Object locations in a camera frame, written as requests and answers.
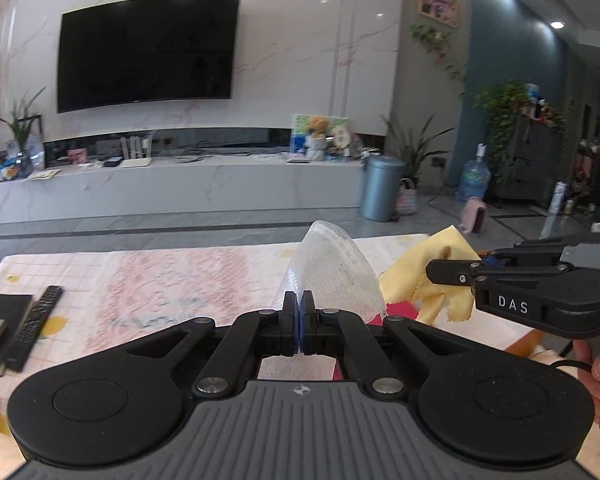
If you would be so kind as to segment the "yellow cloth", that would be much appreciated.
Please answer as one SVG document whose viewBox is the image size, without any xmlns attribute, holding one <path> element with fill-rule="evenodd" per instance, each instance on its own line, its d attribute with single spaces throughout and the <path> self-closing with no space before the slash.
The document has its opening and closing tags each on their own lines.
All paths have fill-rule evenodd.
<svg viewBox="0 0 600 480">
<path fill-rule="evenodd" d="M 388 306 L 408 302 L 414 307 L 418 322 L 432 325 L 442 311 L 449 322 L 466 322 L 474 296 L 470 285 L 456 277 L 467 275 L 467 268 L 457 271 L 454 263 L 479 259 L 463 234 L 449 226 L 404 252 L 381 274 L 379 288 Z"/>
</svg>

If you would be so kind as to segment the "clear bubble wrap bag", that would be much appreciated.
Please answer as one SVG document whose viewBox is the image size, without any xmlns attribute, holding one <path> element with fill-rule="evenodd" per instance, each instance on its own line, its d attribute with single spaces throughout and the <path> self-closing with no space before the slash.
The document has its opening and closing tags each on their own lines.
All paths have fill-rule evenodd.
<svg viewBox="0 0 600 480">
<path fill-rule="evenodd" d="M 312 223 L 294 250 L 273 308 L 283 307 L 286 292 L 300 299 L 306 290 L 317 309 L 355 312 L 366 323 L 386 310 L 377 275 L 358 246 L 340 226 L 323 220 Z"/>
</svg>

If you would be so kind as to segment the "pink space heater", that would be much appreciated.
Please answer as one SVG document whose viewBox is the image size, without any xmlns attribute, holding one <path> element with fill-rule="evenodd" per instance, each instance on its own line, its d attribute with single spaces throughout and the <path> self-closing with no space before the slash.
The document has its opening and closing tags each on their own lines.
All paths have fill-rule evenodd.
<svg viewBox="0 0 600 480">
<path fill-rule="evenodd" d="M 463 233 L 480 234 L 487 215 L 488 208 L 486 208 L 486 204 L 476 196 L 469 197 L 460 219 L 460 227 Z"/>
</svg>

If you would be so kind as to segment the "small woven handbag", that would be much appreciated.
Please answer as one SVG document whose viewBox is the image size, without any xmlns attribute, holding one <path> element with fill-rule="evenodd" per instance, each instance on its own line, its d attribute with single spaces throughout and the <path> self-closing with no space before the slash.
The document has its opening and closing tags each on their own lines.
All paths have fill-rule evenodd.
<svg viewBox="0 0 600 480">
<path fill-rule="evenodd" d="M 396 198 L 396 214 L 400 217 L 410 216 L 417 212 L 417 188 L 410 178 L 401 180 L 398 197 Z"/>
</svg>

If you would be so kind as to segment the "blue water jug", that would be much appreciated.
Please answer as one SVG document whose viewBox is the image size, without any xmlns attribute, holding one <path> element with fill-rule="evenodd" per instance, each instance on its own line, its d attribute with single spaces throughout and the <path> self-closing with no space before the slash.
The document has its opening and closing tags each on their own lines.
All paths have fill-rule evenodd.
<svg viewBox="0 0 600 480">
<path fill-rule="evenodd" d="M 467 202 L 470 198 L 482 200 L 491 180 L 491 173 L 484 161 L 486 158 L 486 146 L 479 143 L 474 159 L 466 162 L 460 175 L 460 186 L 456 194 L 460 202 Z"/>
</svg>

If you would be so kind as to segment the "dark cabinet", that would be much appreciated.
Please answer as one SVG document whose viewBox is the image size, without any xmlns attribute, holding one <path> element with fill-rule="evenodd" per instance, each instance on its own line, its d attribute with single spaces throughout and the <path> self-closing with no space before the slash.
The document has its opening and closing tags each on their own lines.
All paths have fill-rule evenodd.
<svg viewBox="0 0 600 480">
<path fill-rule="evenodd" d="M 495 200 L 547 206 L 557 182 L 562 144 L 564 135 L 556 128 L 519 116 L 507 162 L 496 172 Z"/>
</svg>

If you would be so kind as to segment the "blue-grey trash can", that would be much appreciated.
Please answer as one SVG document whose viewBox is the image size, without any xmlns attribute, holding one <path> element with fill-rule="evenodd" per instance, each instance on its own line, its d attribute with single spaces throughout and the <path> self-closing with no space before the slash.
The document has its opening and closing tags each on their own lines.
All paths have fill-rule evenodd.
<svg viewBox="0 0 600 480">
<path fill-rule="evenodd" d="M 404 161 L 386 155 L 365 159 L 364 183 L 360 206 L 362 217 L 388 222 L 396 212 L 396 200 L 405 172 Z"/>
</svg>

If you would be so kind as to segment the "floor potted plant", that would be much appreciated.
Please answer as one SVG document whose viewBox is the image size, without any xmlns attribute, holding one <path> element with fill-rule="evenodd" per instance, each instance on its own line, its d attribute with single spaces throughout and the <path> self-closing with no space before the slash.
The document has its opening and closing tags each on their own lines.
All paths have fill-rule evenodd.
<svg viewBox="0 0 600 480">
<path fill-rule="evenodd" d="M 381 115 L 380 118 L 387 129 L 385 153 L 400 159 L 405 165 L 402 179 L 409 180 L 418 186 L 424 162 L 431 157 L 446 154 L 445 150 L 433 150 L 431 144 L 453 132 L 455 128 L 445 128 L 439 132 L 430 133 L 429 127 L 434 120 L 434 115 L 431 115 L 426 119 L 419 133 L 415 134 L 412 127 L 405 129 L 396 119 L 390 119 L 384 115 Z"/>
</svg>

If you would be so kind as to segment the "patterned lace tablecloth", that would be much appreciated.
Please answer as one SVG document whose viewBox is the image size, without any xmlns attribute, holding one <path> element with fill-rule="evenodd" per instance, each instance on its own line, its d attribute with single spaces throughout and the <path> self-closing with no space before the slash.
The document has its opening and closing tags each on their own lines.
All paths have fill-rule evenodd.
<svg viewBox="0 0 600 480">
<path fill-rule="evenodd" d="M 355 245 L 377 275 L 422 234 L 359 238 Z M 65 289 L 21 373 L 0 377 L 0 479 L 23 457 L 6 424 L 6 401 L 24 378 L 71 359 L 105 350 L 203 315 L 220 325 L 272 308 L 300 243 L 15 255 L 0 262 L 0 294 L 40 296 Z"/>
</svg>

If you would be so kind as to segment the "hanging ivy plant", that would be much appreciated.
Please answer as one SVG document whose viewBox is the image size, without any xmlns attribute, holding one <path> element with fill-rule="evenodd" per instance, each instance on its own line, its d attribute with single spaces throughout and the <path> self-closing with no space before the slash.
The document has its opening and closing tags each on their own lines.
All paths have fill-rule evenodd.
<svg viewBox="0 0 600 480">
<path fill-rule="evenodd" d="M 486 113 L 486 162 L 493 177 L 502 182 L 508 178 L 513 155 L 509 144 L 516 133 L 518 117 L 529 102 L 526 85 L 508 80 L 476 93 L 475 107 Z"/>
</svg>

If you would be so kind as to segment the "teddy bear toy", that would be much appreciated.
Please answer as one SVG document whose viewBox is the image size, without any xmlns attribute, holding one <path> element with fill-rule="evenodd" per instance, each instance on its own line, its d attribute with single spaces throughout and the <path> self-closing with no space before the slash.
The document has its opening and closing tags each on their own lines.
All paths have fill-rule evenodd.
<svg viewBox="0 0 600 480">
<path fill-rule="evenodd" d="M 329 120 L 324 116 L 312 116 L 304 137 L 306 158 L 321 162 L 326 156 L 326 133 Z"/>
</svg>

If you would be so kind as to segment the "white marble TV console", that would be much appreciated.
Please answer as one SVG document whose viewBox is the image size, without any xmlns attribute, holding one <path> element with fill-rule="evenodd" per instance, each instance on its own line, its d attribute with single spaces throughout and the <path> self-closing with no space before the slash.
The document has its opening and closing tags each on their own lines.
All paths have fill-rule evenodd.
<svg viewBox="0 0 600 480">
<path fill-rule="evenodd" d="M 190 212 L 355 208 L 359 162 L 286 162 L 279 156 L 156 158 L 146 167 L 61 169 L 0 183 L 0 224 Z"/>
</svg>

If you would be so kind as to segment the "black remote control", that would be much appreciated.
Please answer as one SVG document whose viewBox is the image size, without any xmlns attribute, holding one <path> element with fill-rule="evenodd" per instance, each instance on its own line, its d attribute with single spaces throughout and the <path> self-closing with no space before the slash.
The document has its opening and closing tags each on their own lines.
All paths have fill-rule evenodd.
<svg viewBox="0 0 600 480">
<path fill-rule="evenodd" d="M 8 370 L 14 372 L 23 370 L 42 328 L 63 294 L 64 289 L 61 286 L 50 285 L 44 290 L 38 301 L 30 307 L 7 348 L 5 367 Z"/>
</svg>

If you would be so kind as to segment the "white wifi router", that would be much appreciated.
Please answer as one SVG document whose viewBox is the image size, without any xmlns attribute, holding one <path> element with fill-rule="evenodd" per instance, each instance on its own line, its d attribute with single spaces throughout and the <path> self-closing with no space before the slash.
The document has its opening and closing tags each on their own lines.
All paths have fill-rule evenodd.
<svg viewBox="0 0 600 480">
<path fill-rule="evenodd" d="M 151 163 L 152 136 L 128 136 L 121 140 L 123 168 L 147 167 Z"/>
</svg>

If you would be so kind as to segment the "green plant in vase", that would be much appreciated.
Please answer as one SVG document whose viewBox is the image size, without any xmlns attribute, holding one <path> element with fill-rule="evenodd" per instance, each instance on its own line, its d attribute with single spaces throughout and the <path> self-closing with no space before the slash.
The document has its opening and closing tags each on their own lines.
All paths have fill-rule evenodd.
<svg viewBox="0 0 600 480">
<path fill-rule="evenodd" d="M 18 152 L 12 160 L 18 167 L 18 177 L 27 178 L 32 174 L 33 164 L 27 149 L 27 143 L 32 133 L 34 124 L 42 119 L 42 115 L 34 109 L 36 100 L 42 96 L 45 87 L 38 90 L 34 96 L 27 98 L 24 96 L 20 100 L 15 100 L 9 111 L 9 118 L 0 117 L 0 122 L 8 125 L 12 132 Z"/>
</svg>

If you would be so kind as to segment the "framed wall picture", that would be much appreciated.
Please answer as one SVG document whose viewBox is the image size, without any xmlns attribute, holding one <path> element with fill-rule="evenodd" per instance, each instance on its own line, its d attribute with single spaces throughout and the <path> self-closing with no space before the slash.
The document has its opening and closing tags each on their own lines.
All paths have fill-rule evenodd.
<svg viewBox="0 0 600 480">
<path fill-rule="evenodd" d="M 442 25 L 457 28 L 460 4 L 457 0 L 417 0 L 417 13 Z"/>
</svg>

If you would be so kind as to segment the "black wall television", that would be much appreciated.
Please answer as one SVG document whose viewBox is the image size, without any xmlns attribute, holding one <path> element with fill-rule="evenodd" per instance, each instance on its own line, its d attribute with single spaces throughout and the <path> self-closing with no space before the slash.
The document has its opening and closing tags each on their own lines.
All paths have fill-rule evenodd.
<svg viewBox="0 0 600 480">
<path fill-rule="evenodd" d="M 58 113 L 232 95 L 240 0 L 122 0 L 61 18 Z"/>
</svg>

